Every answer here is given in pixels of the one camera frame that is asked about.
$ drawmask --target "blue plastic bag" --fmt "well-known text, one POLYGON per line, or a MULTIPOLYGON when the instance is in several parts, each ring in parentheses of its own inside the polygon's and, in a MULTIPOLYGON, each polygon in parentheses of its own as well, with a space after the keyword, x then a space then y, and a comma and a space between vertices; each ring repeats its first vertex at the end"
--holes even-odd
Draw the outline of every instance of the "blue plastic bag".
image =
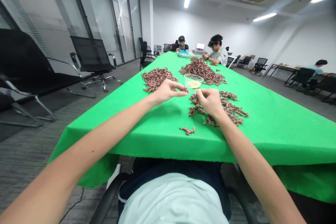
POLYGON ((181 58, 190 58, 190 54, 184 49, 180 50, 178 52, 177 56, 179 56, 181 58))

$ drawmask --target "hand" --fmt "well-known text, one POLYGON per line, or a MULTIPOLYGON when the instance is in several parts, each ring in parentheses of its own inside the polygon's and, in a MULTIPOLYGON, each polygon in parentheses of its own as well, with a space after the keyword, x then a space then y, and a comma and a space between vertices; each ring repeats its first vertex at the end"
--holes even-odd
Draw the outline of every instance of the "hand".
POLYGON ((217 89, 197 89, 196 94, 205 112, 214 118, 221 116, 223 113, 225 114, 217 89))
POLYGON ((154 105, 161 105, 163 102, 168 101, 172 97, 182 97, 187 96, 187 92, 185 92, 186 87, 180 83, 174 82, 169 79, 165 79, 161 86, 149 97, 152 98, 154 105))

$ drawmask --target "clear plastic cup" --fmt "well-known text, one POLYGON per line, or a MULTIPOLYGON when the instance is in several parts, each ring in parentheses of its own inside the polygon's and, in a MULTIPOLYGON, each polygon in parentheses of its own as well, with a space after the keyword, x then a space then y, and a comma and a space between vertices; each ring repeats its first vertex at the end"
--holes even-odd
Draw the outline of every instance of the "clear plastic cup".
POLYGON ((204 79, 198 75, 193 75, 190 73, 184 75, 184 85, 189 90, 199 88, 203 81, 204 79))

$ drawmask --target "person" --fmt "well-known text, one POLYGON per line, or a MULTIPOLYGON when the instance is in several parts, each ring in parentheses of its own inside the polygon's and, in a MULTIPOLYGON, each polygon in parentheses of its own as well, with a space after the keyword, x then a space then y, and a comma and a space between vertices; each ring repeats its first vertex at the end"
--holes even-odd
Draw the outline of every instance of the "person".
POLYGON ((226 66, 228 55, 227 52, 221 49, 222 40, 223 37, 219 34, 213 36, 208 43, 208 46, 212 49, 212 53, 210 56, 203 54, 203 58, 210 61, 211 63, 222 64, 223 66, 226 66))
POLYGON ((175 43, 175 46, 173 47, 173 51, 175 50, 175 52, 177 53, 182 49, 189 50, 189 46, 186 44, 186 40, 184 36, 180 36, 178 38, 178 43, 175 43))
POLYGON ((307 84, 309 84, 310 90, 314 90, 314 85, 317 84, 317 79, 313 79, 313 77, 316 74, 326 76, 328 73, 324 72, 321 67, 323 67, 324 65, 327 65, 327 64, 328 64, 328 61, 326 61, 324 59, 320 59, 319 61, 317 61, 315 63, 314 66, 306 66, 305 68, 309 68, 309 69, 315 70, 315 73, 313 74, 312 78, 310 78, 310 80, 307 83, 304 83, 302 86, 304 88, 306 88, 307 84))
MULTIPOLYGON (((42 170, 2 213, 0 223, 58 224, 81 177, 149 110, 173 97, 187 96, 185 91, 182 84, 166 79, 154 93, 87 133, 42 170)), ((197 97, 204 110, 216 119, 270 222, 306 223, 272 167, 223 110, 219 91, 199 89, 197 97)), ((229 201, 226 194, 220 195, 225 185, 222 177, 216 176, 218 163, 176 161, 172 168, 170 162, 149 169, 134 163, 138 166, 130 178, 133 186, 126 182, 134 192, 123 207, 119 223, 228 224, 229 201)))

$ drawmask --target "computer monitor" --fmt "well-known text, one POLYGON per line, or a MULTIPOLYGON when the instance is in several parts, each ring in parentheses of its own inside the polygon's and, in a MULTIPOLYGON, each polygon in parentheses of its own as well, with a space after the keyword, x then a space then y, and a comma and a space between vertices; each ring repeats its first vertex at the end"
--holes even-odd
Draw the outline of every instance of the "computer monitor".
POLYGON ((196 49, 201 49, 201 50, 203 50, 203 49, 204 49, 204 46, 205 46, 205 44, 197 43, 197 45, 196 45, 196 49))

